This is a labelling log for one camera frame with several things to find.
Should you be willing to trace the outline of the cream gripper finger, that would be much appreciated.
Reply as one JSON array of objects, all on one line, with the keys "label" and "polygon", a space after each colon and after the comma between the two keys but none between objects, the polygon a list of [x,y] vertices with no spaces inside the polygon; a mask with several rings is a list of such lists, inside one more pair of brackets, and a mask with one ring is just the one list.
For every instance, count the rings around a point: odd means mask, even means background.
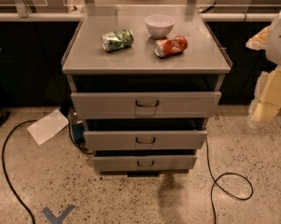
[{"label": "cream gripper finger", "polygon": [[281,110],[281,65],[271,73],[262,72],[248,110],[247,123],[258,129],[271,122]]},{"label": "cream gripper finger", "polygon": [[267,49],[267,35],[269,26],[263,28],[246,42],[246,47],[253,50]]}]

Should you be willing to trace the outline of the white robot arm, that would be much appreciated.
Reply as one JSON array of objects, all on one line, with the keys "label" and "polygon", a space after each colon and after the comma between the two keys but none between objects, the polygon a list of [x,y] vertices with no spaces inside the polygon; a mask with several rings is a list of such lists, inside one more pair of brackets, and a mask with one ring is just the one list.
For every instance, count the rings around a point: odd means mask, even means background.
[{"label": "white robot arm", "polygon": [[262,72],[248,110],[248,125],[254,129],[271,122],[281,110],[281,11],[272,23],[246,42],[253,50],[265,50],[268,61],[276,64],[272,72]]}]

